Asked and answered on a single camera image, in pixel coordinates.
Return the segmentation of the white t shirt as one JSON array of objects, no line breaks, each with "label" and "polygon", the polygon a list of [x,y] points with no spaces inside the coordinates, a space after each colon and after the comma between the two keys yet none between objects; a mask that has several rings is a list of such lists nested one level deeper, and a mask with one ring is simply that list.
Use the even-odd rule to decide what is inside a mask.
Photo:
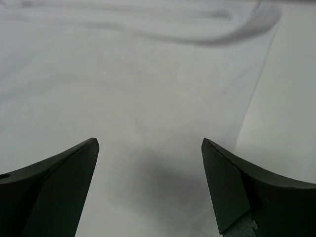
[{"label": "white t shirt", "polygon": [[201,144],[316,180],[316,4],[3,0],[0,171],[94,137],[79,237],[216,237]]}]

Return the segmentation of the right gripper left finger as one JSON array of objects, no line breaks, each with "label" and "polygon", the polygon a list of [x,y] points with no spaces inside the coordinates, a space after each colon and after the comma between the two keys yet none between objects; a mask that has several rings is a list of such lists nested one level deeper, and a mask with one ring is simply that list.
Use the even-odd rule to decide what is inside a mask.
[{"label": "right gripper left finger", "polygon": [[99,153],[90,138],[0,176],[2,237],[74,237]]}]

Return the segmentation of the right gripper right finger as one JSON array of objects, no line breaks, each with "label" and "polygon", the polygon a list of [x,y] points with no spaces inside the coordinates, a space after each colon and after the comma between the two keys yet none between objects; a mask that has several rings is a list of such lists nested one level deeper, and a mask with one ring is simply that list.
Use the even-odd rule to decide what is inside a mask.
[{"label": "right gripper right finger", "polygon": [[265,170],[209,139],[203,140],[201,151],[221,235],[315,236],[315,184]]}]

